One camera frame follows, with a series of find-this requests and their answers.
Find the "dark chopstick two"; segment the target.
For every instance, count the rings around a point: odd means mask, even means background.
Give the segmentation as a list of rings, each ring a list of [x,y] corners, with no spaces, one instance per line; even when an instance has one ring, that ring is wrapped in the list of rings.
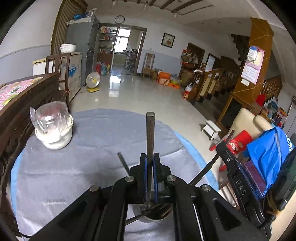
[[[120,162],[121,162],[122,166],[124,167],[124,169],[126,170],[126,173],[129,176],[130,175],[130,169],[129,169],[129,167],[128,167],[128,165],[127,165],[127,163],[126,163],[126,161],[125,161],[125,159],[124,159],[124,157],[122,155],[122,153],[121,152],[118,152],[117,153],[117,156],[120,159]]]

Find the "dark chopstick three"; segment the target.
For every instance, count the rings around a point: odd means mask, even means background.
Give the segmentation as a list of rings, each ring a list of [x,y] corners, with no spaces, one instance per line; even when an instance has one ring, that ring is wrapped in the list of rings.
[[[147,197],[146,205],[147,209],[150,209],[151,205],[151,188],[152,188],[152,168],[154,157],[154,127],[155,127],[155,113],[149,111],[146,113],[146,130],[147,130]]]

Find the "dark chopstick seven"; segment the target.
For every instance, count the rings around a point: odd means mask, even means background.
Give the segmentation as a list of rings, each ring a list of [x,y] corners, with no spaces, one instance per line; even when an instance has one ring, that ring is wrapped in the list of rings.
[[[232,130],[226,140],[222,141],[221,143],[227,145],[232,139],[234,133],[235,131]],[[206,173],[211,170],[212,166],[215,164],[219,157],[220,155],[216,153],[213,159],[201,170],[201,172],[198,173],[198,175],[189,183],[189,185],[195,186],[206,175]]]

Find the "dark chopstick one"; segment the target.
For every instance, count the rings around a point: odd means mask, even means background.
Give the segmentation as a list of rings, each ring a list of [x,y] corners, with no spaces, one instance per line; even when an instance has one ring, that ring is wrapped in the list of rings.
[[[138,213],[138,215],[131,217],[125,221],[126,225],[129,225],[137,220],[140,220],[144,223],[150,223],[155,221],[163,220],[164,217],[161,217],[160,214],[157,214],[157,212],[160,212],[161,207],[163,207],[162,204],[157,204],[152,206],[150,209],[142,210],[140,209],[140,206],[136,206],[134,208],[134,211]]]

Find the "grey metal utensil cup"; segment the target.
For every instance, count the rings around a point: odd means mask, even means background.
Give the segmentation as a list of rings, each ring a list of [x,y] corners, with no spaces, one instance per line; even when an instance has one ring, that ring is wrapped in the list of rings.
[[[133,204],[133,213],[135,216],[140,215],[145,211],[145,205]],[[151,212],[139,218],[140,222],[150,223],[166,219],[172,211],[171,204],[156,204],[156,207],[151,206]]]

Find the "small white step stool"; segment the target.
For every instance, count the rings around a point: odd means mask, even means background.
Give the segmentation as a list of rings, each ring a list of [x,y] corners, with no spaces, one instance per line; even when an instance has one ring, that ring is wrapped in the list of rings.
[[[204,127],[202,128],[202,132],[205,132],[212,141],[221,132],[221,129],[213,121],[207,120]]]

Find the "orange cardboard box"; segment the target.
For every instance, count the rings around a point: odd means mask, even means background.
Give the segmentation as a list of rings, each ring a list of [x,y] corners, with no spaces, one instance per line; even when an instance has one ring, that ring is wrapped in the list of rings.
[[[157,77],[157,83],[160,85],[169,85],[170,76],[170,73],[160,72]]]

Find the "white bowl with plastic bag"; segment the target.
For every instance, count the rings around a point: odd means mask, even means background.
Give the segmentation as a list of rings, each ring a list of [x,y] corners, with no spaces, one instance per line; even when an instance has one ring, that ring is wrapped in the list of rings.
[[[74,120],[66,103],[53,101],[38,109],[30,108],[30,119],[36,137],[46,148],[60,150],[69,144]]]

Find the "round electric heater fan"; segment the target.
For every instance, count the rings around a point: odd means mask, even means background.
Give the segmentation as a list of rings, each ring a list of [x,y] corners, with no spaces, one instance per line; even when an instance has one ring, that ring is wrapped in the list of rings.
[[[100,83],[99,73],[97,72],[90,73],[86,78],[87,91],[90,93],[99,91],[99,83]]]

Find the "carved dark wooden bench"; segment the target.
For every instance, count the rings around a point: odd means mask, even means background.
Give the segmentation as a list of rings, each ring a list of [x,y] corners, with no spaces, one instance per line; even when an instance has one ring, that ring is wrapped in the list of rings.
[[[13,98],[1,108],[1,234],[8,229],[14,237],[21,237],[13,214],[12,203],[6,193],[12,167],[33,133],[30,108],[67,97],[59,90],[59,74],[43,74],[26,77],[2,87],[13,89]]]

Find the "white chest freezer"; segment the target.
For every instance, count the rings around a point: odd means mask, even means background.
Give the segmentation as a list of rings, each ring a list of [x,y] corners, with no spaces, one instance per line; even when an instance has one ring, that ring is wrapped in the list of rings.
[[[70,102],[81,89],[82,53],[60,53],[32,62],[33,75],[59,73],[59,90],[68,92]]]

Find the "wooden chair by wall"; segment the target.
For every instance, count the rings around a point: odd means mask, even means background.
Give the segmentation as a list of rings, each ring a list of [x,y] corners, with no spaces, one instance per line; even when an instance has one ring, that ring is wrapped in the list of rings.
[[[151,78],[151,76],[154,74],[154,70],[153,70],[154,60],[155,60],[155,54],[150,54],[150,53],[145,54],[142,72],[141,72],[141,78],[144,78],[145,76],[148,76],[149,78]]]

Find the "framed wall picture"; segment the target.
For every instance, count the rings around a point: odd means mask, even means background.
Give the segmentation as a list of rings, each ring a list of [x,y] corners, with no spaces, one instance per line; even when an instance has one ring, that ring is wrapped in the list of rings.
[[[161,45],[165,47],[172,48],[174,44],[175,36],[168,33],[164,33]]]

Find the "pink wall calendar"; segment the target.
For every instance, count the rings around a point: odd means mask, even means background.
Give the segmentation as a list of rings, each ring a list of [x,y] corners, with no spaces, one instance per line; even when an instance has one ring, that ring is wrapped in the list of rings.
[[[250,46],[243,66],[241,78],[256,84],[264,60],[264,50],[257,46]]]

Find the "round wall clock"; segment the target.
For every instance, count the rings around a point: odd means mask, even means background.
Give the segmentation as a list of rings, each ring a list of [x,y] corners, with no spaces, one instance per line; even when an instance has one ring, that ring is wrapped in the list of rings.
[[[116,24],[121,25],[121,24],[123,24],[125,22],[125,17],[122,16],[122,15],[118,15],[118,16],[115,17],[114,21],[115,21]]]

